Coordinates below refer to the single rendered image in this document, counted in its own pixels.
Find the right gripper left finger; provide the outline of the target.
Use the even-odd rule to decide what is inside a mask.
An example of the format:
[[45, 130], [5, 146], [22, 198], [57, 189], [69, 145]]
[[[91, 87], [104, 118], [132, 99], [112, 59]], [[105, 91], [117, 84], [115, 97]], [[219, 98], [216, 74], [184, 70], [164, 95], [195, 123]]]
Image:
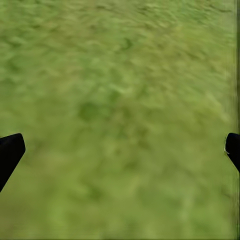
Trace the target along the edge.
[[0, 138], [0, 192], [25, 152], [25, 142], [21, 133]]

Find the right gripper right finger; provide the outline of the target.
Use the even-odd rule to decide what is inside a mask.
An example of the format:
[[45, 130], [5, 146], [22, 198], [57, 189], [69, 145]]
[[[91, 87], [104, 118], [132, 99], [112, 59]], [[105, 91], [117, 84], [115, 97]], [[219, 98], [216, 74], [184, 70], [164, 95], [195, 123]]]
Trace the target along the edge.
[[240, 172], [240, 134], [229, 133], [224, 144], [224, 151]]

